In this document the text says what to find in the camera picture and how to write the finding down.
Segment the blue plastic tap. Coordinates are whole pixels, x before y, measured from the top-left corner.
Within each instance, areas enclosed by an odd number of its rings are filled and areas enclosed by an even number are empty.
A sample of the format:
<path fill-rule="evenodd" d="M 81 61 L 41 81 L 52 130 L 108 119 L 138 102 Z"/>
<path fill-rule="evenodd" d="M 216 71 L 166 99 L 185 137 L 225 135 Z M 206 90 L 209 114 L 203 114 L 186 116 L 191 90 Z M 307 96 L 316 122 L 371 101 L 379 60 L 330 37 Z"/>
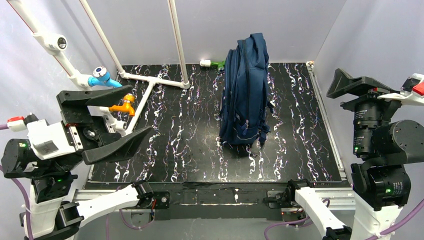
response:
<path fill-rule="evenodd" d="M 111 74 L 104 66 L 98 66 L 93 70 L 92 76 L 88 78 L 88 85 L 90 87 L 102 86 L 111 88 L 123 86 L 121 83 L 111 78 Z"/>

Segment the white pvc pipe frame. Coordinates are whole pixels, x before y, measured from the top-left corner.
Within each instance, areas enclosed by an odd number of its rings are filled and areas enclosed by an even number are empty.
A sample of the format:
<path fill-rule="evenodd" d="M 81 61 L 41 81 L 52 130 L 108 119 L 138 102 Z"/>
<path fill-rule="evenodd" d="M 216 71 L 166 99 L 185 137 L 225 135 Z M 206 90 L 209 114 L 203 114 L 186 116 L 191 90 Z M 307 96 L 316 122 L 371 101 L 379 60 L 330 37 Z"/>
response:
<path fill-rule="evenodd" d="M 81 73 L 97 66 L 116 75 L 116 65 L 78 0 L 25 0 L 39 27 L 67 38 L 66 57 Z M 166 0 L 90 0 L 123 65 L 176 64 L 177 48 Z M 0 3 L 0 120 L 34 112 L 59 120 L 56 94 L 74 90 L 66 71 L 33 38 L 8 1 Z"/>

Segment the navy blue backpack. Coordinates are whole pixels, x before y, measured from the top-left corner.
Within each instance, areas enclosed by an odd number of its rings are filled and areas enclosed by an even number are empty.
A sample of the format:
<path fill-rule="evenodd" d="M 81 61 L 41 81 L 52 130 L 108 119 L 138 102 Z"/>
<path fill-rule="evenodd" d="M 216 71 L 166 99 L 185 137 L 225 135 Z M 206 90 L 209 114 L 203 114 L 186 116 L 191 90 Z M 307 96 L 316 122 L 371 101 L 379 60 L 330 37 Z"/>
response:
<path fill-rule="evenodd" d="M 262 33 L 252 33 L 230 49 L 224 64 L 220 105 L 220 141 L 229 145 L 264 144 L 270 127 L 269 54 Z"/>

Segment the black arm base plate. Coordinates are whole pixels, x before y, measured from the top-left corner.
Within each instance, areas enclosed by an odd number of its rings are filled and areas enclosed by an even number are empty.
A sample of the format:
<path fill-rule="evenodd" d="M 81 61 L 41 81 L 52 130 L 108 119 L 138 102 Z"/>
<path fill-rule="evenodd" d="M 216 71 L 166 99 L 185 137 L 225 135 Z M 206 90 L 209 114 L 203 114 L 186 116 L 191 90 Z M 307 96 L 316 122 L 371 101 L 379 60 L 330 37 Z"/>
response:
<path fill-rule="evenodd" d="M 157 199 L 155 219 L 282 219 L 282 212 L 297 212 L 294 191 L 287 183 L 153 183 Z"/>

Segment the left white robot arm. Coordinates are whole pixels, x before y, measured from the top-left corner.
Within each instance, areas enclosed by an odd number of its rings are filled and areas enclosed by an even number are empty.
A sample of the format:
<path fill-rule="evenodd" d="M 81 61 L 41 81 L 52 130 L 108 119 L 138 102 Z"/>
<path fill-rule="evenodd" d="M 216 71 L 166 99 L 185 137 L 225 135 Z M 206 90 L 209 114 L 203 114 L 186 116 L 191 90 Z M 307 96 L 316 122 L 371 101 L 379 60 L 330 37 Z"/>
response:
<path fill-rule="evenodd" d="M 150 132 L 131 130 L 112 112 L 134 115 L 130 85 L 102 90 L 63 90 L 57 95 L 61 121 L 49 124 L 34 114 L 9 118 L 5 128 L 27 131 L 27 138 L 10 139 L 1 165 L 7 179 L 26 178 L 31 187 L 19 215 L 27 240 L 68 240 L 81 227 L 101 216 L 129 207 L 149 207 L 154 192 L 148 182 L 132 182 L 110 194 L 67 201 L 72 170 L 84 163 L 113 163 L 131 159 Z"/>

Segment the orange plastic tap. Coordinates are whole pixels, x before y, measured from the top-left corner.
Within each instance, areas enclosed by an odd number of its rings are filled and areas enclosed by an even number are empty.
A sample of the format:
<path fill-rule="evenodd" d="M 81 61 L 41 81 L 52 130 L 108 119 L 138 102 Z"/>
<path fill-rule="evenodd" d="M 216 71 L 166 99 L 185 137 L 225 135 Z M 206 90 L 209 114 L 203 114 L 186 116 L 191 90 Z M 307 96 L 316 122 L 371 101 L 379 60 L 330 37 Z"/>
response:
<path fill-rule="evenodd" d="M 122 105 L 113 105 L 108 108 L 109 112 L 122 112 L 128 113 L 130 117 L 135 116 L 135 109 L 132 107 L 132 104 L 135 102 L 136 97 L 128 93 L 122 99 Z"/>

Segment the green white pipe fitting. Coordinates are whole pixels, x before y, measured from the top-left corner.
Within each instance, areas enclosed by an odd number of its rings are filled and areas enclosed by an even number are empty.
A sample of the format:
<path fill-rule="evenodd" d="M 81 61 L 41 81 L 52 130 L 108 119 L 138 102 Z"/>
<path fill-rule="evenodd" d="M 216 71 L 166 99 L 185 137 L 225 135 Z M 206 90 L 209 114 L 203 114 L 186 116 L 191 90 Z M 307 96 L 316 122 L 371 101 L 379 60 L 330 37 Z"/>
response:
<path fill-rule="evenodd" d="M 225 60 L 223 60 L 223 61 L 219 61 L 219 62 L 214 62 L 214 61 L 207 60 L 207 59 L 202 59 L 202 60 L 199 62 L 199 64 L 200 64 L 202 67 L 207 67 L 207 68 L 209 68 L 209 67 L 216 67 L 217 72 L 219 72 L 219 73 L 222 73 L 222 72 L 224 72 L 224 71 L 225 71 L 225 63 L 226 63 L 226 61 L 225 61 Z"/>

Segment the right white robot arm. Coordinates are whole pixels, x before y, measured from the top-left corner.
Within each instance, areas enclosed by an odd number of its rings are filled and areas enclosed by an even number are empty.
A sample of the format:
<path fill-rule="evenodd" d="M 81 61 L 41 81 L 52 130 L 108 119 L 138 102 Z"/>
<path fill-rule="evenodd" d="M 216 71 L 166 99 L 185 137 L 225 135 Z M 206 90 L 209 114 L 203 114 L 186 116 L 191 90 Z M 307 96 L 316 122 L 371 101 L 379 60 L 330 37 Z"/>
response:
<path fill-rule="evenodd" d="M 271 208 L 303 209 L 323 240 L 388 240 L 424 206 L 419 203 L 397 221 L 412 188 L 405 165 L 424 160 L 424 128 L 414 120 L 392 121 L 400 107 L 424 104 L 424 76 L 414 73 L 395 90 L 372 77 L 353 77 L 338 68 L 326 95 L 336 99 L 346 94 L 354 99 L 340 105 L 354 113 L 352 152 L 362 160 L 350 166 L 353 226 L 334 216 L 330 201 L 321 199 L 306 179 L 290 180 L 284 191 L 263 201 Z"/>

